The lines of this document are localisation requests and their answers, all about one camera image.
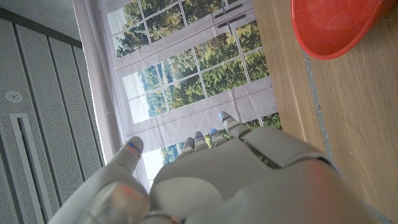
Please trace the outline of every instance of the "sky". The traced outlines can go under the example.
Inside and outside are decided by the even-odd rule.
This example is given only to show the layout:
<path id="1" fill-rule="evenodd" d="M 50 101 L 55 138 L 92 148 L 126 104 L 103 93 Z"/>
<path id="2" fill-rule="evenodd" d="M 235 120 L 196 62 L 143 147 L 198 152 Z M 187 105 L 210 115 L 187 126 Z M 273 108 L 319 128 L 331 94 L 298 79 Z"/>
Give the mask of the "sky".
<path id="1" fill-rule="evenodd" d="M 138 72 L 123 77 L 123 85 L 128 99 L 135 98 L 145 93 L 144 84 L 138 76 Z M 129 100 L 129 106 L 134 123 L 145 121 L 150 118 L 148 115 L 149 105 L 146 96 Z"/>
<path id="2" fill-rule="evenodd" d="M 156 174 L 163 167 L 163 157 L 160 153 L 161 149 L 143 153 L 142 158 L 147 171 L 148 180 L 153 180 Z"/>

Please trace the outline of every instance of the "robot finger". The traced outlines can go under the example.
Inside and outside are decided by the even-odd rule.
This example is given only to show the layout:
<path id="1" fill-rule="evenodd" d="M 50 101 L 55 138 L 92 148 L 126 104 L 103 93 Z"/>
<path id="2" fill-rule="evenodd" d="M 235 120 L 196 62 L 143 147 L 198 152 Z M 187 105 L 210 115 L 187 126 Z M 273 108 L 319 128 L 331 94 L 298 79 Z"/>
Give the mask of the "robot finger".
<path id="1" fill-rule="evenodd" d="M 185 140 L 184 148 L 182 149 L 181 153 L 178 155 L 177 159 L 193 153 L 194 147 L 195 145 L 193 143 L 193 138 L 188 137 L 187 140 Z"/>
<path id="2" fill-rule="evenodd" d="M 193 149 L 194 152 L 201 151 L 203 149 L 208 149 L 208 145 L 203 137 L 203 134 L 200 131 L 195 133 L 195 148 Z"/>
<path id="3" fill-rule="evenodd" d="M 225 143 L 227 140 L 218 132 L 217 129 L 213 129 L 210 131 L 210 141 L 212 147 L 217 147 Z"/>
<path id="4" fill-rule="evenodd" d="M 221 112 L 220 121 L 223 123 L 225 130 L 232 138 L 240 138 L 242 135 L 251 131 L 246 125 L 237 122 L 231 115 L 227 112 Z"/>

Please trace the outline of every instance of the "window pane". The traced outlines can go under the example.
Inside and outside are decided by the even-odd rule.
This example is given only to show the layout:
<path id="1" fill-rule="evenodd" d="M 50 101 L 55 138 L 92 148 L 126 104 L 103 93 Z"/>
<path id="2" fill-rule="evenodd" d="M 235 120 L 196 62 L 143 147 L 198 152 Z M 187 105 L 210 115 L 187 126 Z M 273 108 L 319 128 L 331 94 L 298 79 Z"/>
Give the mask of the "window pane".
<path id="1" fill-rule="evenodd" d="M 180 151 L 182 151 L 182 149 L 184 149 L 184 145 L 185 145 L 185 141 L 180 142 L 180 143 L 178 144 L 178 146 L 179 146 L 179 148 L 180 148 Z"/>
<path id="2" fill-rule="evenodd" d="M 241 59 L 233 60 L 203 73 L 203 81 L 208 96 L 214 96 L 248 82 Z"/>
<path id="3" fill-rule="evenodd" d="M 239 55 L 235 38 L 224 33 L 195 47 L 201 70 Z"/>
<path id="4" fill-rule="evenodd" d="M 170 9 L 147 20 L 150 40 L 155 42 L 184 27 L 180 6 L 176 4 Z"/>
<path id="5" fill-rule="evenodd" d="M 191 49 L 159 62 L 157 68 L 163 84 L 174 82 L 198 72 Z"/>
<path id="6" fill-rule="evenodd" d="M 245 56 L 244 62 L 248 69 L 250 81 L 256 81 L 260 78 L 269 76 L 266 58 L 262 50 Z"/>
<path id="7" fill-rule="evenodd" d="M 175 1 L 177 0 L 141 0 L 141 7 L 144 17 L 148 17 L 153 13 L 164 9 Z"/>
<path id="8" fill-rule="evenodd" d="M 113 36 L 113 45 L 118 57 L 125 56 L 149 44 L 144 24 Z"/>
<path id="9" fill-rule="evenodd" d="M 138 0 L 133 0 L 124 7 L 108 13 L 108 21 L 112 34 L 117 34 L 141 20 L 142 16 L 139 11 Z"/>
<path id="10" fill-rule="evenodd" d="M 264 126 L 273 127 L 282 130 L 282 125 L 279 119 L 279 113 L 274 113 L 261 118 Z"/>
<path id="11" fill-rule="evenodd" d="M 171 145 L 163 147 L 162 149 L 156 149 L 151 152 L 142 154 L 144 160 L 145 170 L 147 172 L 149 184 L 153 183 L 157 173 L 160 169 L 171 162 L 173 162 L 178 156 L 177 145 Z"/>
<path id="12" fill-rule="evenodd" d="M 252 121 L 248 121 L 244 123 L 247 127 L 251 128 L 252 130 L 255 130 L 257 128 L 260 128 L 260 121 L 258 119 L 254 119 Z"/>
<path id="13" fill-rule="evenodd" d="M 221 3 L 218 0 L 186 0 L 182 2 L 187 23 L 201 19 L 210 13 L 221 9 Z"/>
<path id="14" fill-rule="evenodd" d="M 178 156 L 177 145 L 174 144 L 172 146 L 163 147 L 160 150 L 160 153 L 163 157 L 163 165 L 169 164 L 173 162 Z"/>
<path id="15" fill-rule="evenodd" d="M 261 47 L 261 39 L 257 22 L 251 21 L 236 29 L 243 53 Z"/>
<path id="16" fill-rule="evenodd" d="M 129 101 L 134 123 L 145 121 L 167 112 L 162 90 Z"/>
<path id="17" fill-rule="evenodd" d="M 205 98 L 198 75 L 166 87 L 165 94 L 170 110 Z"/>
<path id="18" fill-rule="evenodd" d="M 145 152 L 142 154 L 142 159 L 144 160 L 148 180 L 155 179 L 157 173 L 163 167 L 163 157 L 161 150 L 162 149 L 156 149 L 151 152 Z"/>
<path id="19" fill-rule="evenodd" d="M 122 80 L 128 100 L 160 87 L 159 78 L 154 65 L 140 72 L 123 77 Z"/>
<path id="20" fill-rule="evenodd" d="M 231 135 L 228 134 L 228 133 L 226 132 L 225 129 L 222 129 L 222 130 L 219 131 L 219 132 L 220 132 L 220 134 L 221 134 L 225 139 L 227 139 L 227 140 L 231 140 L 231 139 L 232 139 Z"/>

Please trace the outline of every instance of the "window frame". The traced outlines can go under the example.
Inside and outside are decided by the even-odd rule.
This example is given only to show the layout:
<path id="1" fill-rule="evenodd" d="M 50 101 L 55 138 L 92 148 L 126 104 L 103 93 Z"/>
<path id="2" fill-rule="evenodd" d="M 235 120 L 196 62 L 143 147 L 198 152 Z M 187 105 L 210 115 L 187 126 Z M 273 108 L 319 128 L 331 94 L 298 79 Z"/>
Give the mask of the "window frame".
<path id="1" fill-rule="evenodd" d="M 231 18 L 238 17 L 241 14 L 245 14 L 246 15 L 245 18 L 238 20 L 236 22 L 232 22 L 230 24 L 230 26 L 233 30 L 233 33 L 234 33 L 233 35 L 235 36 L 236 42 L 238 44 L 239 40 L 238 40 L 236 28 L 238 28 L 242 25 L 245 25 L 248 22 L 254 21 L 256 18 L 254 16 L 254 10 L 252 8 L 251 1 L 250 0 L 239 0 L 229 6 L 226 6 L 226 10 L 228 10 L 229 8 L 235 7 L 238 4 L 243 5 L 242 7 L 239 8 L 239 10 L 231 11 L 227 17 L 221 16 L 221 17 L 215 18 L 216 15 L 222 13 L 222 9 L 217 10 L 216 12 L 209 14 L 209 15 L 205 16 L 204 18 L 201 18 L 201 19 L 191 23 L 189 26 L 186 26 L 185 28 L 176 31 L 167 37 L 164 37 L 152 44 L 146 45 L 143 48 L 141 48 L 133 53 L 130 53 L 123 57 L 117 58 L 116 51 L 114 50 L 114 47 L 113 47 L 111 29 L 109 26 L 107 14 L 111 11 L 115 11 L 115 10 L 119 9 L 120 7 L 123 7 L 124 5 L 126 5 L 129 2 L 131 2 L 131 0 L 119 0 L 119 1 L 111 2 L 111 3 L 108 3 L 107 5 L 105 5 L 104 9 L 101 12 L 99 12 L 101 19 L 102 19 L 102 23 L 103 23 L 105 42 L 108 47 L 108 49 L 107 49 L 108 50 L 108 59 L 110 59 L 110 65 L 111 65 L 109 67 L 109 71 L 112 76 L 111 78 L 113 79 L 114 84 L 115 84 L 113 86 L 113 92 L 115 95 L 114 100 L 116 100 L 115 105 L 117 105 L 117 108 L 118 108 L 116 110 L 116 113 L 121 118 L 120 124 L 122 126 L 125 138 L 128 138 L 129 136 L 132 136 L 132 135 L 138 135 L 142 139 L 153 139 L 151 145 L 148 145 L 148 144 L 146 145 L 146 148 L 149 151 L 169 145 L 167 142 L 183 141 L 184 139 L 174 139 L 174 136 L 172 136 L 169 140 L 167 140 L 167 142 L 165 142 L 165 140 L 162 138 L 164 137 L 163 133 L 165 131 L 167 131 L 167 128 L 163 129 L 163 127 L 161 127 L 161 126 L 163 126 L 164 124 L 167 124 L 167 123 L 178 123 L 180 121 L 186 120 L 187 118 L 192 117 L 192 113 L 191 113 L 192 111 L 198 111 L 198 110 L 200 110 L 200 111 L 212 110 L 213 111 L 214 110 L 214 111 L 217 111 L 215 114 L 218 114 L 220 112 L 220 110 L 225 110 L 225 111 L 235 110 L 236 112 L 238 112 L 236 109 L 236 105 L 234 105 L 235 100 L 239 100 L 239 99 L 243 99 L 243 98 L 250 98 L 251 95 L 255 95 L 261 91 L 271 89 L 271 82 L 269 82 L 268 77 L 258 83 L 258 84 L 261 84 L 261 87 L 258 87 L 259 85 L 253 85 L 253 83 L 250 82 L 246 66 L 244 66 L 245 76 L 248 80 L 248 84 L 246 84 L 245 86 L 237 87 L 237 89 L 233 91 L 233 93 L 235 95 L 231 95 L 231 91 L 227 91 L 227 92 L 212 96 L 211 101 L 206 101 L 206 100 L 197 101 L 196 103 L 192 103 L 192 104 L 184 106 L 182 108 L 177 108 L 175 110 L 166 112 L 164 114 L 158 115 L 156 117 L 142 121 L 140 123 L 133 123 L 133 120 L 131 118 L 130 108 L 129 108 L 129 102 L 127 100 L 127 95 L 124 90 L 123 77 L 133 74 L 135 72 L 139 72 L 151 65 L 156 65 L 157 62 L 160 62 L 164 59 L 172 57 L 180 52 L 183 52 L 184 50 L 191 49 L 191 50 L 195 51 L 194 50 L 195 46 L 202 44 L 220 34 L 229 32 L 228 26 L 217 28 L 217 26 L 219 24 L 222 24 L 222 23 L 230 20 Z M 178 4 L 181 4 L 182 0 L 179 0 L 176 2 Z M 151 18 L 152 16 L 158 15 L 158 14 L 164 12 L 165 10 L 169 9 L 170 7 L 174 6 L 175 4 L 176 3 L 171 4 L 170 6 L 165 7 L 163 10 L 161 10 L 147 18 Z M 245 53 L 242 53 L 242 49 L 240 47 L 238 47 L 238 49 L 239 49 L 238 56 L 230 58 L 222 63 L 227 63 L 227 62 L 230 62 L 230 61 L 240 58 L 242 60 L 243 65 L 245 65 L 244 57 L 246 55 L 249 55 L 258 50 L 262 50 L 262 47 L 259 47 L 257 49 L 254 49 L 254 50 L 251 50 L 251 51 L 245 52 Z M 196 56 L 195 56 L 195 63 L 196 63 L 197 69 L 198 69 L 197 73 L 194 73 L 192 75 L 189 75 L 189 76 L 179 79 L 177 81 L 168 83 L 166 85 L 161 84 L 162 85 L 161 88 L 165 88 L 166 86 L 173 85 L 178 82 L 184 81 L 188 78 L 194 77 L 195 75 L 200 75 L 202 87 L 205 90 L 201 74 L 206 71 L 209 71 L 213 68 L 221 66 L 222 63 L 217 64 L 212 67 L 209 67 L 209 68 L 206 68 L 204 70 L 200 70 L 200 66 L 199 66 Z M 149 93 L 151 93 L 153 91 L 157 91 L 157 90 L 159 90 L 159 89 L 158 88 L 153 89 L 151 91 L 148 91 L 145 94 L 149 94 Z"/>

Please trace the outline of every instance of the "robotic hand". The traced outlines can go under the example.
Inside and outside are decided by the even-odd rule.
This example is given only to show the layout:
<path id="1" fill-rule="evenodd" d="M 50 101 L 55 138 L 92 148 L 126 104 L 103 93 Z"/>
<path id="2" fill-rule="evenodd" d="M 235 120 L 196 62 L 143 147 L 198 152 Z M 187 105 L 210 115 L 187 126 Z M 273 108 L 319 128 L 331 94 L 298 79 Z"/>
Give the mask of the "robotic hand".
<path id="1" fill-rule="evenodd" d="M 326 155 L 283 133 L 252 131 L 228 113 L 227 141 L 187 138 L 147 195 L 132 177 L 144 148 L 132 137 L 50 223 L 375 223 Z"/>

